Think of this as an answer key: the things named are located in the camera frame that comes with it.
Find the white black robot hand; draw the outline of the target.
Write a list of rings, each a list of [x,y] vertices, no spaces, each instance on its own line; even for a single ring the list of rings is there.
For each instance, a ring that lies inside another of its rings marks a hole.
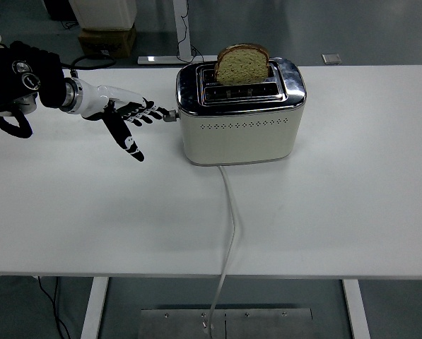
[[[141,126],[161,120],[168,111],[138,93],[112,86],[82,83],[83,99],[78,113],[88,120],[101,120],[116,144],[130,156],[144,161],[128,123]]]

